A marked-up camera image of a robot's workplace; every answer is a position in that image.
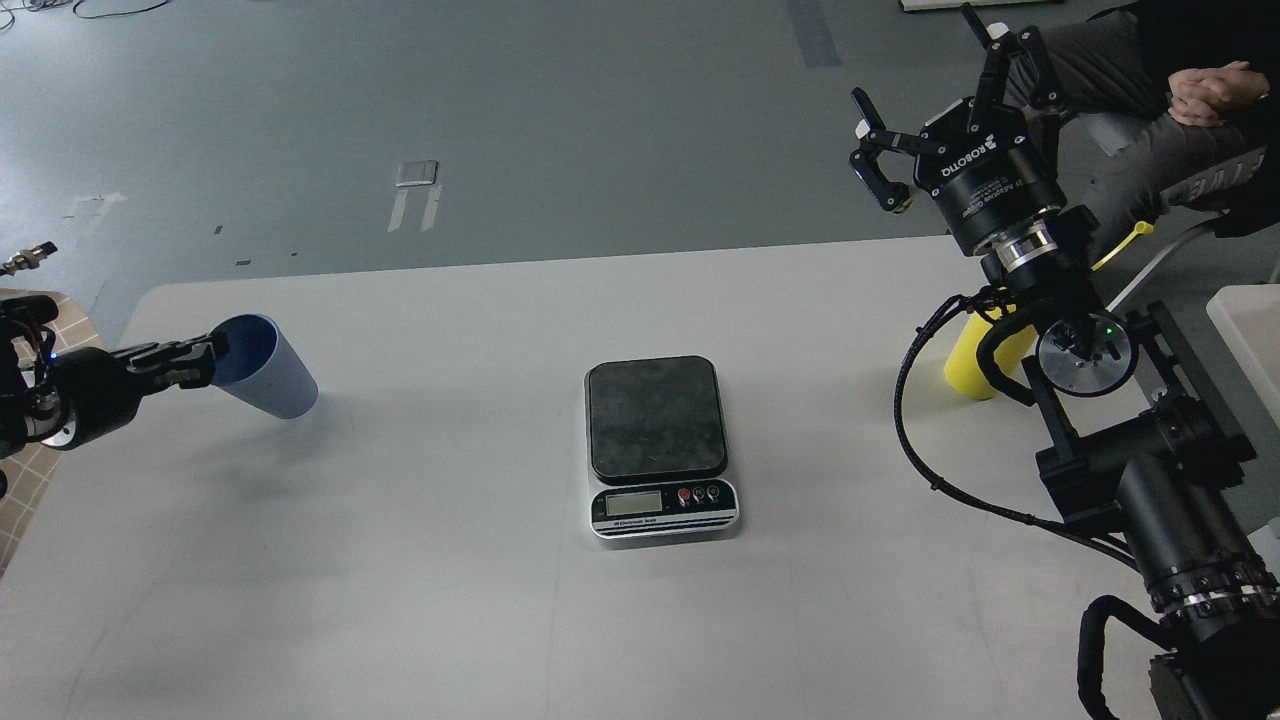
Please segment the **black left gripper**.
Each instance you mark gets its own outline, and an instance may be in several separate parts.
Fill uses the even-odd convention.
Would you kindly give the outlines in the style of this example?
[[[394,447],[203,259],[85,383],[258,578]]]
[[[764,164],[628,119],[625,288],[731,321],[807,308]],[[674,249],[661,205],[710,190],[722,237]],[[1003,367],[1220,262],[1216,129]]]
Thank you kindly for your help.
[[[63,451],[81,447],[133,421],[141,393],[210,386],[229,348],[225,334],[202,334],[113,352],[83,347],[59,355],[52,379],[63,424],[42,443]]]

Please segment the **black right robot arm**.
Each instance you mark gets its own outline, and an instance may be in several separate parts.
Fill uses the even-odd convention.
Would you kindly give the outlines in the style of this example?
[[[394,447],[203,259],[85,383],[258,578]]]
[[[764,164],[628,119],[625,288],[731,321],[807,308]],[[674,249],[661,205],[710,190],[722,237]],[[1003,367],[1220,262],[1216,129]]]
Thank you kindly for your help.
[[[869,95],[850,165],[887,211],[918,188],[987,283],[943,301],[919,327],[893,389],[910,464],[966,506],[1038,527],[1138,571],[1151,610],[1105,594],[1082,615],[1076,687],[1089,717],[1114,714],[1102,689],[1105,632],[1117,620],[1158,647],[1149,684],[1162,719],[1277,716],[1277,578],[1222,491],[1254,448],[1162,304],[1117,316],[1091,278],[1092,213],[1057,182],[1064,86],[1036,27],[960,12],[984,51],[975,92],[915,135],[888,129]],[[884,151],[915,160],[911,184],[887,179]],[[1052,441],[1036,455],[1059,520],[977,498],[933,471],[904,425],[902,395],[925,345],[952,318],[988,323],[975,366],[989,386],[1037,407]]]

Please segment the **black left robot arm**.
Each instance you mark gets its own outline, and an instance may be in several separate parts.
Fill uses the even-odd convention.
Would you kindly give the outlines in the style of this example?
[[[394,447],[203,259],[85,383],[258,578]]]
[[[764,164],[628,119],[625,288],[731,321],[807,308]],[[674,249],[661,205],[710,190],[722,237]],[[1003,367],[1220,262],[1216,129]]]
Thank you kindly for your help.
[[[134,420],[146,396],[210,386],[218,359],[229,351],[219,331],[115,351],[56,351],[59,314],[46,293],[3,300],[3,457],[36,443],[77,448],[118,430]]]

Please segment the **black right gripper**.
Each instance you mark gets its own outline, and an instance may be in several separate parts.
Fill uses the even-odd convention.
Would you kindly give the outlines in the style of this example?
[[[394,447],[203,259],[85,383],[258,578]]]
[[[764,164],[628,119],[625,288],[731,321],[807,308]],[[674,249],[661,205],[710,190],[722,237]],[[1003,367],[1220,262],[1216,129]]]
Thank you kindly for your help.
[[[1027,99],[1038,117],[1062,115],[1062,82],[1038,27],[992,29],[970,3],[960,13],[986,51],[972,101],[955,101],[922,135],[908,135],[888,129],[870,95],[854,87],[850,97],[861,119],[849,165],[883,211],[904,213],[914,191],[891,181],[879,158],[916,158],[916,187],[931,195],[961,252],[978,256],[1014,228],[1065,208],[1065,193],[1032,143],[1023,111],[1001,105],[1019,61],[1030,68]]]

